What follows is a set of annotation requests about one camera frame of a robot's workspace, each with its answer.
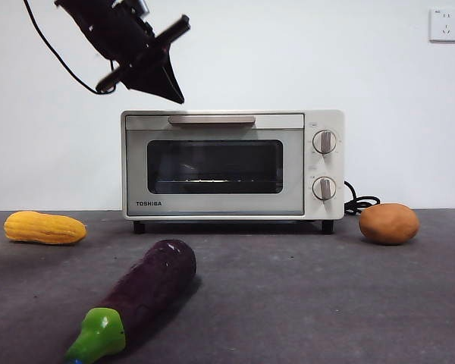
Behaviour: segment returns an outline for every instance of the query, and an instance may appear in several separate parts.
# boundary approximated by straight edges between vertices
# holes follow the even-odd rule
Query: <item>timer knob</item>
[[[325,201],[335,195],[335,182],[329,177],[320,177],[312,185],[312,191],[315,197]]]
[[[320,154],[328,154],[334,150],[337,138],[329,130],[319,131],[312,140],[313,147]]]

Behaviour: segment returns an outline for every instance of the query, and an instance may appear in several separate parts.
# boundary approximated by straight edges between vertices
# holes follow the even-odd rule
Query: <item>brown potato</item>
[[[399,203],[382,203],[364,209],[359,218],[362,234],[375,243],[400,245],[416,235],[416,213]]]

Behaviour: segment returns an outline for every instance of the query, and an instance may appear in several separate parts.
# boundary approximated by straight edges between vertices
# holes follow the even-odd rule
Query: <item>oven door handle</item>
[[[253,115],[170,115],[168,122],[172,125],[194,124],[254,124],[256,118]]]

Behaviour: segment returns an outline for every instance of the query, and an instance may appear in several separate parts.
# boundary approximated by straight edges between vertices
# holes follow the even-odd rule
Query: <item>toaster oven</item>
[[[323,111],[125,111],[123,214],[147,221],[344,216],[344,115]]]

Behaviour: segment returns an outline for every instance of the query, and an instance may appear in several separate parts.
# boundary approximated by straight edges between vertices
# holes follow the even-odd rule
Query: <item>black cable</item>
[[[83,85],[88,91],[94,93],[95,95],[108,95],[110,93],[113,93],[115,90],[116,90],[116,85],[113,86],[112,89],[110,89],[109,91],[105,92],[105,93],[99,93],[98,91],[96,91],[95,89],[89,87],[88,85],[86,85],[78,76],[76,76],[74,74],[74,72],[67,66],[67,64],[62,60],[61,56],[55,51],[54,48],[52,48],[52,45],[48,42],[48,40],[44,37],[44,34],[42,34],[41,30],[39,29],[39,26],[37,25],[37,22],[36,22],[36,19],[34,18],[33,14],[32,14],[32,10],[30,9],[30,5],[29,5],[29,2],[27,0],[24,0],[24,4],[25,4],[25,8],[27,9],[27,13],[29,14],[29,17],[32,21],[32,25],[34,28],[36,28],[36,31],[37,33],[39,34],[40,38],[44,41],[45,45],[47,46],[47,48],[49,48],[49,50],[55,55],[55,57],[59,60],[59,62],[61,62],[62,64],[62,67],[64,67],[66,69],[67,72],[69,72],[69,74],[78,82],[80,83],[81,85]],[[114,67],[113,67],[113,61],[110,60],[109,62],[110,64],[110,67],[111,67],[111,70],[113,71]]]
[[[352,200],[344,203],[344,211],[348,215],[356,215],[362,212],[362,209],[368,208],[373,205],[378,205],[381,203],[381,200],[375,196],[356,196],[356,191],[354,187],[347,182],[344,181],[344,184],[349,187],[350,192],[352,193]],[[363,201],[364,199],[372,200],[374,203],[370,203],[369,201]]]

